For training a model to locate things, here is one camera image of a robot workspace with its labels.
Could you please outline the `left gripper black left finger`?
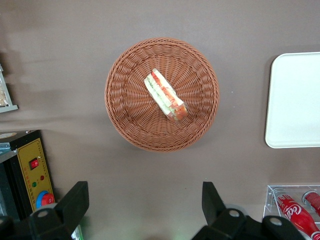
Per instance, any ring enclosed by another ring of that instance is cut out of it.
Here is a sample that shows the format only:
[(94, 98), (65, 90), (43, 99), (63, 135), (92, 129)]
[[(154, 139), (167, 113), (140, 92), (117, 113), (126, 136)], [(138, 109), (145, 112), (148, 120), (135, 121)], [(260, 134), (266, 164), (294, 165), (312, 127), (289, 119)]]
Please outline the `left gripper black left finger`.
[(33, 240), (71, 240), (89, 208), (89, 185), (78, 181), (57, 203), (40, 207), (30, 216)]

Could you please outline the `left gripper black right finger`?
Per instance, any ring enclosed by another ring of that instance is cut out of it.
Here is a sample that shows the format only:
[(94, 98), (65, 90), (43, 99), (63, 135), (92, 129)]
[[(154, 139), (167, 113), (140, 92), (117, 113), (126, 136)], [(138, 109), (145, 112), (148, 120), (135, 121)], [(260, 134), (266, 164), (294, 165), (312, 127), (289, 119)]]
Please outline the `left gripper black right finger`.
[(207, 222), (194, 240), (259, 240), (260, 223), (234, 207), (227, 208), (212, 182), (202, 183), (202, 211)]

